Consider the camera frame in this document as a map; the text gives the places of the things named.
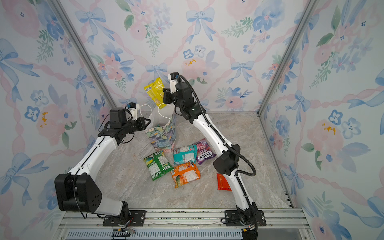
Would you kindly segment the floral paper gift bag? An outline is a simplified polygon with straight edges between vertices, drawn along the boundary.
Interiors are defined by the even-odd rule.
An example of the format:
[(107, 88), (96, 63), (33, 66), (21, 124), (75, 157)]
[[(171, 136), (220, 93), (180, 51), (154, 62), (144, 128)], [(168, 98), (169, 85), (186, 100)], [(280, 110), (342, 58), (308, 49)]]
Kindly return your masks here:
[(176, 142), (175, 106), (173, 104), (160, 104), (155, 108), (141, 105), (139, 113), (142, 117), (151, 120), (145, 130), (152, 147), (156, 151), (171, 153)]

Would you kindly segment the yellow snack packet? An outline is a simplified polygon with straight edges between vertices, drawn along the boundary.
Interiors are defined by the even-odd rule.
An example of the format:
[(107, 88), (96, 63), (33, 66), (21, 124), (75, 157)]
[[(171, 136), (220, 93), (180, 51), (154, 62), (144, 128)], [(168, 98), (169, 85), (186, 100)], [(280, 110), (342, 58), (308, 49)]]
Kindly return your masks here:
[(161, 109), (164, 100), (164, 84), (161, 78), (157, 78), (153, 83), (144, 87), (145, 92), (154, 101), (154, 103)]

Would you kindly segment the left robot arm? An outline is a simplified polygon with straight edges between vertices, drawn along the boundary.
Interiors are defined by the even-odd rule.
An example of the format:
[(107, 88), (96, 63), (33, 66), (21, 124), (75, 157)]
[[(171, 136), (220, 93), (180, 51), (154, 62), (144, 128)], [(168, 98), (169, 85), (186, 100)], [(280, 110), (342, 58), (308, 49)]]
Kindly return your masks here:
[(104, 215), (127, 223), (131, 219), (127, 202), (104, 197), (95, 179), (126, 135), (144, 131), (150, 123), (151, 120), (144, 117), (125, 123), (107, 123), (83, 159), (67, 174), (59, 174), (55, 178), (59, 209), (63, 212)]

